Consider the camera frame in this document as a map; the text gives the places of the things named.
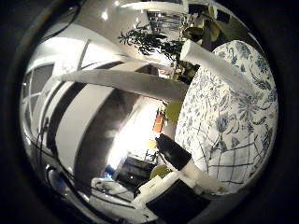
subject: cable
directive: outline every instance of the cable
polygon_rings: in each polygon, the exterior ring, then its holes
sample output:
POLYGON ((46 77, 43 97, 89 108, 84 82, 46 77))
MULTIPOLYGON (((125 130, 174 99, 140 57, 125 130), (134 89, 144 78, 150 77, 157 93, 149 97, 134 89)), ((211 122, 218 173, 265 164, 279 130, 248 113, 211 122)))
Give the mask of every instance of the cable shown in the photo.
POLYGON ((49 118, 46 118, 46 121, 44 123, 44 125, 42 126, 41 130, 40 130, 40 145, 39 145, 39 168, 42 171, 43 170, 43 164, 42 164, 42 160, 43 160, 43 152, 42 152, 42 148, 43 148, 43 141, 44 141, 44 135, 45 135, 45 131, 48 129, 49 126, 49 118))
POLYGON ((39 41, 39 44, 41 44, 41 43, 43 43, 43 42, 45 42, 45 41, 47 41, 47 40, 49 40, 49 39, 51 39, 51 38, 53 38, 53 37, 55 37, 55 36, 57 36, 57 35, 59 35, 60 33, 62 33, 64 30, 66 30, 76 19, 77 19, 77 17, 78 17, 78 14, 80 13, 80 11, 81 11, 81 4, 80 3, 76 3, 76 6, 77 6, 77 10, 75 11, 75 13, 74 13, 74 16, 73 16, 73 18, 71 19, 71 21, 65 26, 65 27, 63 27, 62 29, 60 29, 59 31, 56 31, 56 32, 54 32, 53 34, 51 34, 51 35, 47 35, 47 36, 45 36, 45 37, 43 37, 40 41, 39 41))
POLYGON ((29 137, 26 133, 25 133, 24 135, 27 137, 27 139, 30 141, 30 143, 31 143, 32 145, 34 145, 34 147, 36 147, 38 150, 40 150, 40 151, 41 151, 42 153, 44 153, 45 155, 47 155, 47 156, 49 156, 49 157, 55 159, 55 158, 54 158, 52 155, 50 155, 48 152, 46 152, 45 150, 39 148, 38 145, 36 144, 36 142, 33 141, 33 140, 31 140, 30 137, 29 137))

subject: yellow object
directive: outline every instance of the yellow object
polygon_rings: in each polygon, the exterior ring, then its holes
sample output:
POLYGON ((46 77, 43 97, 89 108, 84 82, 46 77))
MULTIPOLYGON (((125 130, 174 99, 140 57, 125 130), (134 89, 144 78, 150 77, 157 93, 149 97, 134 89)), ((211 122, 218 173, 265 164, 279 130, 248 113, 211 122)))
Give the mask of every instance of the yellow object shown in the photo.
POLYGON ((150 139, 147 143, 148 149, 155 149, 157 146, 156 140, 150 139))
POLYGON ((156 175, 158 175, 160 178, 163 178, 171 172, 172 171, 166 165, 157 165, 150 172, 149 180, 151 180, 156 175))
POLYGON ((173 122, 178 122, 179 112, 182 106, 182 102, 171 102, 167 105, 165 114, 168 119, 173 122))

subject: table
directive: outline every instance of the table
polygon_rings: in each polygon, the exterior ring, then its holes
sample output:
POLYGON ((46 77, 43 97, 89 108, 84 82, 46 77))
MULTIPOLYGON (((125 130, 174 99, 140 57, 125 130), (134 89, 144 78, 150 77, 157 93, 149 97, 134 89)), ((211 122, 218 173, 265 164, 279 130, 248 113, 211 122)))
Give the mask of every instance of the table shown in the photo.
POLYGON ((234 192, 258 173, 273 146, 277 89, 266 59, 252 46, 234 40, 213 52, 247 76, 255 92, 241 96, 201 66, 184 99, 175 140, 198 168, 234 192))

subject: ceiling light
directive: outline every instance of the ceiling light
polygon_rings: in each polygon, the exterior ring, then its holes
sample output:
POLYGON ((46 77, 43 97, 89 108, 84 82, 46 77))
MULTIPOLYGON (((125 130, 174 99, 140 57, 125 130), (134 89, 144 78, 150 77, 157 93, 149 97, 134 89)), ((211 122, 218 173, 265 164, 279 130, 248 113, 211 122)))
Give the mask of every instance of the ceiling light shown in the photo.
POLYGON ((106 21, 106 20, 108 19, 107 11, 104 11, 104 12, 102 13, 102 19, 103 19, 104 21, 106 21))

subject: white pipe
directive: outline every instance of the white pipe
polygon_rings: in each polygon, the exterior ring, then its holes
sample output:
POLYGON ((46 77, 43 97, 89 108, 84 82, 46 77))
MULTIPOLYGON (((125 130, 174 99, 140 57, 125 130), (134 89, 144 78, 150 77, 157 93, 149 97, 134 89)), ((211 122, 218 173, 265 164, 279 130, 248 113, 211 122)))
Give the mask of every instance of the white pipe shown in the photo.
POLYGON ((191 40, 187 40, 182 47, 180 59, 184 62, 199 64, 208 69, 212 74, 225 81, 237 93, 254 93, 250 80, 239 72, 232 64, 203 49, 191 40))
POLYGON ((206 192, 216 193, 227 190, 218 179, 213 178, 198 169, 194 164, 193 159, 190 159, 180 171, 189 179, 196 181, 196 185, 200 186, 206 192))
POLYGON ((188 90, 188 85, 182 82, 144 73, 111 69, 77 71, 56 76, 56 78, 60 81, 113 87, 169 102, 183 101, 188 90))
POLYGON ((177 13, 187 13, 183 5, 168 2, 136 2, 122 5, 133 10, 149 10, 149 11, 171 11, 177 13))

